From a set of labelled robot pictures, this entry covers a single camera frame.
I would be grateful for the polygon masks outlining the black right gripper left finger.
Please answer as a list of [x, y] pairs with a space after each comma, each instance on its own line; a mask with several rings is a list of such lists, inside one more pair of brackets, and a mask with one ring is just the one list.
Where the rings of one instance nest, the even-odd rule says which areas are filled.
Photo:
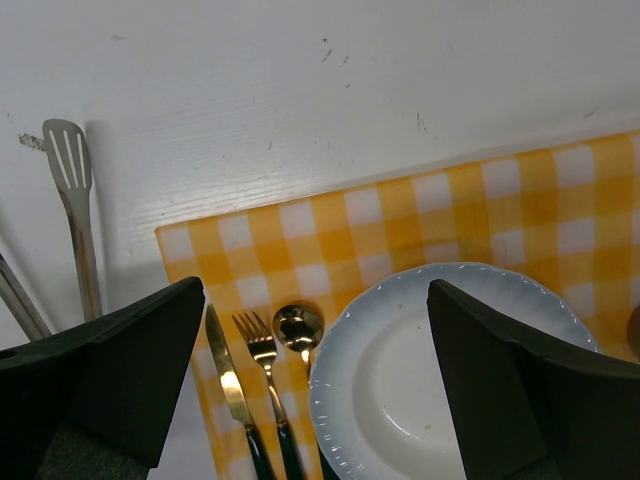
[[180, 280], [1, 352], [4, 479], [145, 479], [158, 466], [201, 323]]

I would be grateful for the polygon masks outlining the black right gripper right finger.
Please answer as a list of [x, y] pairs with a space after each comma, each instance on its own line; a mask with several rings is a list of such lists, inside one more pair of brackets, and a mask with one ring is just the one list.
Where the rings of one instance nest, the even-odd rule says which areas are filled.
[[429, 323], [469, 479], [636, 479], [639, 367], [430, 283]]

